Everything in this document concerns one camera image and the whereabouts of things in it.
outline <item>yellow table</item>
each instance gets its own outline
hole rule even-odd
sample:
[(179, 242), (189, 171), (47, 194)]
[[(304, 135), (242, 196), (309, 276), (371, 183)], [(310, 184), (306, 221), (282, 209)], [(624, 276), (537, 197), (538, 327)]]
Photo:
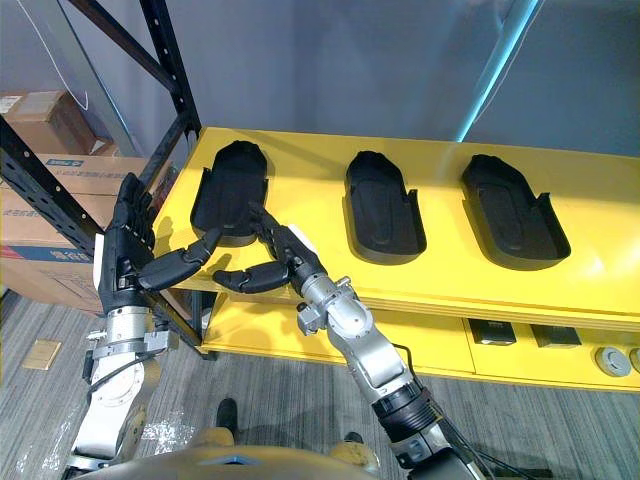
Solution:
[[(234, 140), (260, 146), (269, 161), (266, 207), (315, 244), (330, 275), (349, 275), (370, 307), (453, 317), (640, 331), (640, 161), (637, 158), (499, 145), (205, 128), (154, 228), (156, 255), (186, 246), (202, 167)], [(343, 216), (344, 176), (360, 150), (384, 153), (418, 189), (427, 250), (416, 260), (380, 266), (350, 251)], [(551, 202), (571, 256), (534, 272), (491, 263), (462, 206), (462, 171), (475, 153), (519, 169)], [(211, 274), (270, 260), (258, 242), (219, 248), (179, 286), (220, 290)], [(297, 301), (288, 288), (268, 299)]]
[[(461, 318), (373, 310), (376, 325), (393, 343), (411, 349), (417, 372), (427, 375), (598, 390), (640, 391), (640, 373), (610, 377), (595, 363), (599, 347), (626, 355), (640, 347), (640, 333), (578, 329), (581, 346), (539, 348), (531, 327), (513, 324), (517, 342), (509, 346), (474, 343)], [(325, 331), (305, 337), (293, 305), (232, 301), (219, 295), (204, 350), (266, 355), (343, 364)]]

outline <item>black metal rack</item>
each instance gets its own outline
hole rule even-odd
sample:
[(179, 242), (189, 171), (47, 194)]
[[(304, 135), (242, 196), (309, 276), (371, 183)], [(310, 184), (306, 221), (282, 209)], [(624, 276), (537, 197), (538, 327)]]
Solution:
[[(149, 34), (156, 50), (156, 61), (99, 2), (69, 0), (91, 22), (118, 44), (129, 56), (158, 80), (171, 94), (176, 118), (151, 155), (140, 180), (148, 188), (168, 160), (180, 135), (201, 130), (198, 112), (182, 64), (180, 49), (164, 0), (140, 0)], [(95, 235), (104, 233), (82, 206), (71, 196), (4, 118), (0, 123), (0, 175), (26, 202), (69, 242), (93, 258)], [(183, 319), (157, 293), (147, 293), (156, 314), (169, 319), (169, 326), (192, 348), (200, 345), (200, 306), (202, 292), (194, 292), (192, 324)]]

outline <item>person's foot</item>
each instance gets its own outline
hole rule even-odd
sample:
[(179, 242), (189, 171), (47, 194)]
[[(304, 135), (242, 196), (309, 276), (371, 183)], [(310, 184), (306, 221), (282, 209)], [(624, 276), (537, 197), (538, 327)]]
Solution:
[(225, 398), (218, 405), (216, 427), (224, 427), (235, 437), (238, 431), (238, 405), (233, 398)]
[(358, 432), (349, 432), (344, 436), (345, 442), (354, 442), (354, 443), (362, 443), (364, 444), (364, 440), (362, 440), (362, 436)]

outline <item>black robotic finger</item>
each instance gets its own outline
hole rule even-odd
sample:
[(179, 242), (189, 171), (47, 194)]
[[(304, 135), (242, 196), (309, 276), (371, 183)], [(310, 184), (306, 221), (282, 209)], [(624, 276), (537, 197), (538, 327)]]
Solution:
[(239, 293), (262, 293), (289, 283), (289, 269), (280, 262), (268, 262), (246, 270), (218, 270), (213, 279), (229, 290)]
[(189, 278), (207, 263), (221, 236), (220, 229), (212, 228), (186, 249), (174, 250), (147, 263), (140, 271), (138, 283), (147, 290), (162, 290)]

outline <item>brown cardboard box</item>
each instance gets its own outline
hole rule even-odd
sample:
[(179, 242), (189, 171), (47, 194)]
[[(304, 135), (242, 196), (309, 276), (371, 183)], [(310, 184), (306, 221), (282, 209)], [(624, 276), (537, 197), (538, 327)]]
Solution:
[[(126, 173), (140, 173), (146, 164), (146, 159), (129, 157), (45, 154), (38, 157), (103, 228), (111, 220), (116, 195)], [(7, 184), (0, 187), (0, 282), (39, 302), (102, 314), (93, 286), (90, 258), (71, 245)], [(162, 295), (184, 318), (191, 318), (188, 295), (173, 289), (164, 290)]]
[(64, 90), (2, 94), (0, 112), (35, 153), (88, 155), (96, 141), (78, 105)]
[[(146, 158), (140, 157), (39, 153), (38, 158), (64, 188), (74, 195), (117, 195), (127, 173), (138, 175), (147, 163)], [(11, 189), (6, 182), (2, 182), (0, 187)]]

